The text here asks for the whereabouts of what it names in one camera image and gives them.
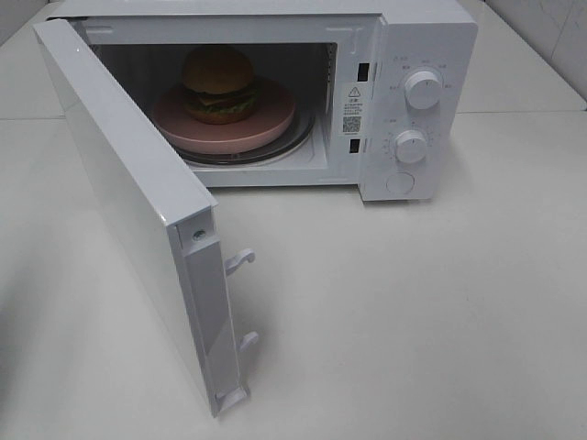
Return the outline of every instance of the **open microwave door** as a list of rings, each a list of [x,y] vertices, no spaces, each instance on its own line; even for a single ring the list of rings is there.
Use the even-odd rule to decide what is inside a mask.
[[[102,214],[216,416],[244,398],[212,195],[72,25],[35,26]]]

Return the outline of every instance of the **warning label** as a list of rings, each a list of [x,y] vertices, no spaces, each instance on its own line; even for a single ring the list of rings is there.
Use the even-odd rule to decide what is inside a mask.
[[[368,95],[369,87],[368,82],[348,82],[343,84],[340,97],[342,102],[340,134],[360,135],[364,130],[365,98]]]

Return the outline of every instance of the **timer knob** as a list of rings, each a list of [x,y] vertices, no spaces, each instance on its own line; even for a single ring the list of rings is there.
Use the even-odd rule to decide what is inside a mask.
[[[417,110],[425,110],[436,104],[441,91],[442,78],[435,71],[416,71],[405,80],[405,99]]]
[[[402,163],[417,163],[426,157],[428,142],[419,130],[406,130],[395,139],[395,157]]]

